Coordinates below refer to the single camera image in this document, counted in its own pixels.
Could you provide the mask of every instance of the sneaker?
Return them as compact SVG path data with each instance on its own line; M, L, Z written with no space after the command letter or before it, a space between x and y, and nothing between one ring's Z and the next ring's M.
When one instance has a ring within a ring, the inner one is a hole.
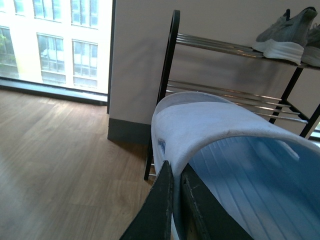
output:
M315 24L309 31L301 61L311 66L320 67L320 25Z
M256 38L255 44L252 46L252 48L263 53L268 47L268 40L270 40L272 34L277 31L282 24L289 21L289 19L290 9L287 9L286 12L278 18L276 23L272 24L267 30L265 30Z
M287 10L274 25L257 37L252 48L263 52L266 58L284 59L299 65L309 28L316 16L314 7L307 7L291 19Z

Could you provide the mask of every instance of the floor board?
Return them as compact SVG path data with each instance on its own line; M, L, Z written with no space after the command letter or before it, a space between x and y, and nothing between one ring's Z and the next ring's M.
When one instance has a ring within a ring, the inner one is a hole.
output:
M0 90L0 239L116 240L142 206L147 147L105 106Z

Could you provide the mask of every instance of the building window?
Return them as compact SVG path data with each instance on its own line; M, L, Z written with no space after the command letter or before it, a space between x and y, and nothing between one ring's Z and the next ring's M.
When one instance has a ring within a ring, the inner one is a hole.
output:
M2 77L19 78L10 30L0 27L0 73Z
M61 21L60 0L33 0L36 18Z
M24 0L14 0L15 13L18 15L24 14Z
M0 0L0 12L4 12L5 11L5 3L4 0Z
M17 66L10 30L0 27L0 63Z
M54 85L65 84L63 39L41 34L37 37L43 82Z
M98 26L98 0L72 0L72 23L86 27Z
M74 85L97 87L98 45L73 41L73 83Z

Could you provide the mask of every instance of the metal shoe rack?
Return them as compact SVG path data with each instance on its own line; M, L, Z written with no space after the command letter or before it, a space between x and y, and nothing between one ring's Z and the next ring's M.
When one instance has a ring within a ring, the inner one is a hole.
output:
M311 130L313 125L316 123L320 116L320 104L314 111L311 117L307 117L299 109L288 101L288 97L292 92L300 74L303 69L315 69L320 70L320 67L313 67L308 64L301 63L296 65L293 62L281 60L281 59L270 59L265 58L261 52L254 51L251 47L237 45L187 34L178 33L180 23L180 11L174 10L171 20L170 32L165 52L164 64L162 69L161 82L158 92L157 103L161 101L167 94L182 92L182 91L199 91L204 93L210 93L217 96L224 97L235 104L246 107L252 112L266 117L270 123L275 123L276 119L288 120L305 124L301 137L306 137L308 132ZM176 44L185 45L193 48L200 48L225 54L238 55L245 58L261 59L271 62L285 63L296 67L290 82L284 90L281 98L275 98L270 96L263 96L248 92L242 92L232 89L225 89L213 86L206 86L197 83L190 83L180 80L170 79L170 70L172 61L174 58L174 52ZM152 159L152 147L149 146L147 161L146 161L146 172L144 179L148 179Z

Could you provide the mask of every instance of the rack leg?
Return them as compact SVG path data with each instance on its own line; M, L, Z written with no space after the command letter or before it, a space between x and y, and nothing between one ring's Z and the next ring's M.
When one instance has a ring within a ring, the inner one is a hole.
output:
M302 73L302 71L303 71L303 68L300 68L300 67L297 67L295 69L295 71L294 71L294 73L293 73L293 75L292 75L292 77L290 79L290 82L288 83L288 85L286 86L286 88L285 88L285 90L284 90L284 92L282 94L282 97L281 97L282 100L279 101L279 104L283 104L283 102L282 102L283 100L285 100L285 101L288 100L288 97L289 97L290 93L292 92L292 90L294 89L294 86L296 85L296 82L297 82L298 78L300 77L300 74ZM277 106L275 109L281 110L282 107L281 106ZM273 116L278 116L279 112L274 111L272 113L272 115ZM274 124L275 121L276 121L276 119L272 118L272 117L269 120L269 122L272 123L272 124Z
M320 116L320 104L318 105L318 107L310 117L308 124L304 127L304 129L300 133L301 137L305 138L307 136L307 134L310 132L311 128L314 126L319 116Z
M149 173L150 173L153 154L154 154L154 152L152 149L152 141L151 141L151 137L150 137L148 151L146 153L146 160L145 160L145 170L144 170L144 177L143 177L144 180L149 179Z

